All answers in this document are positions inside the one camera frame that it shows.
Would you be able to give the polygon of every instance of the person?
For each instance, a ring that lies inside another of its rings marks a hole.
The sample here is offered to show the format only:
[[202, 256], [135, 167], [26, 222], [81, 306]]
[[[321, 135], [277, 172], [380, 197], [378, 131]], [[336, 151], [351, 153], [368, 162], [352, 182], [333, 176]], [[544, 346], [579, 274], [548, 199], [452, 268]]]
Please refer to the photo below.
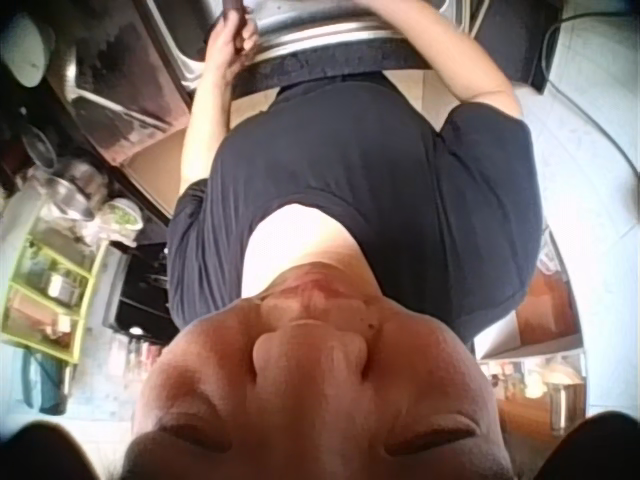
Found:
[[229, 131], [258, 42], [215, 27], [168, 233], [180, 334], [128, 478], [511, 478], [465, 347], [523, 299], [542, 235], [529, 129], [482, 48], [421, 0], [356, 0], [461, 102], [440, 132], [381, 73], [282, 89]]

